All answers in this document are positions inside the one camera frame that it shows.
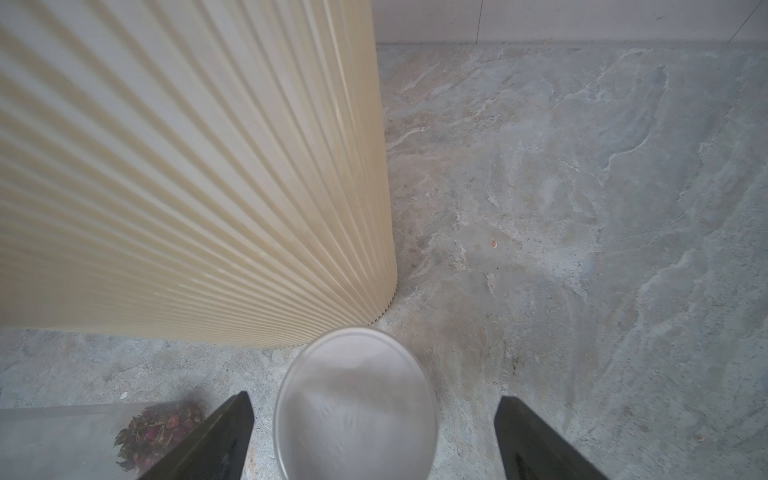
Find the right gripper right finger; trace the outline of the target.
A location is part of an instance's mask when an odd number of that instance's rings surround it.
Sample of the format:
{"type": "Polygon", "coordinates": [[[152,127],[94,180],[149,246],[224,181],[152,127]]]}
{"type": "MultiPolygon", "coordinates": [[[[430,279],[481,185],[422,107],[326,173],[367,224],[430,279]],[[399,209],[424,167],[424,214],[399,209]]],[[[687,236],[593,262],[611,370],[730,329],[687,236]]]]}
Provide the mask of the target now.
{"type": "Polygon", "coordinates": [[[494,429],[507,479],[607,480],[518,397],[500,399],[494,429]]]}

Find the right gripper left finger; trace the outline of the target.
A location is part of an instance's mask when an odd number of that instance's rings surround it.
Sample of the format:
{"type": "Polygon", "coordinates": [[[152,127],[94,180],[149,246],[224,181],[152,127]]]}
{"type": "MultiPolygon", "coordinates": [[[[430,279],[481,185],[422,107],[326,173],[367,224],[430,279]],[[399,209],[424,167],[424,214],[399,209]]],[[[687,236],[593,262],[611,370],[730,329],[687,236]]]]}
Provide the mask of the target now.
{"type": "Polygon", "coordinates": [[[254,426],[246,391],[231,396],[139,479],[240,480],[254,426]]]}

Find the white lid rose tea jar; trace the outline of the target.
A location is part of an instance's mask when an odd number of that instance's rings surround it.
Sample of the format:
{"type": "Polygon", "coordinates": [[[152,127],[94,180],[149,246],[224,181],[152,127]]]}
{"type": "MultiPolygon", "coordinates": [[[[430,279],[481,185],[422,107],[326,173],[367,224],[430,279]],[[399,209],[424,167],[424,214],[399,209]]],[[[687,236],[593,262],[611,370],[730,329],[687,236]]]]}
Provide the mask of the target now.
{"type": "Polygon", "coordinates": [[[370,327],[330,331],[293,360],[273,414],[284,479],[426,479],[436,394],[416,357],[370,327]]]}

